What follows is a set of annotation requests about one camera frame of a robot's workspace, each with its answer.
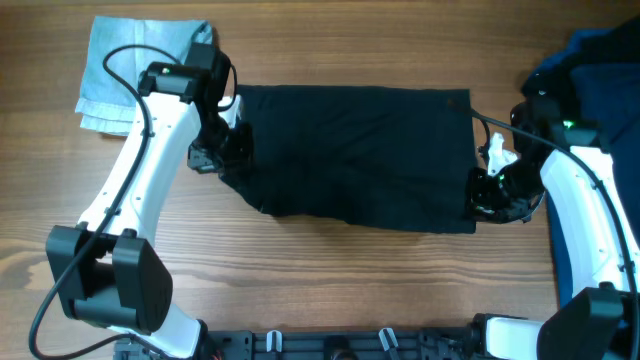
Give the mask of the black shorts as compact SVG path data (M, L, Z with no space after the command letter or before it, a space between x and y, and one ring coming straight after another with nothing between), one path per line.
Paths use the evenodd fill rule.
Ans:
M261 213L353 225L471 234L466 184L476 166L466 89L249 86L246 172L223 181Z

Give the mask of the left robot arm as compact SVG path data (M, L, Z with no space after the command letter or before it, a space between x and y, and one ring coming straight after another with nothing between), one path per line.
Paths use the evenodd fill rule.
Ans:
M236 83L213 44L195 43L184 60L166 56L141 73L130 89L133 127L100 193L76 225L54 227L46 242L54 278L47 300L68 318L109 329L146 356L220 357L206 324L174 304L154 239L181 163L202 174L251 167L251 128L240 98L225 92Z

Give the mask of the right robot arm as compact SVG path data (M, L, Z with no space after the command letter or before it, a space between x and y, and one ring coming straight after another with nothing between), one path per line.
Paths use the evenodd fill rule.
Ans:
M495 359L636 359L639 247L618 197L613 159L597 127L567 118L557 101L533 96L505 129L515 150L490 135L484 168L470 172L468 213L491 223L526 221L549 198L570 269L570 299L544 322L489 315L478 352Z

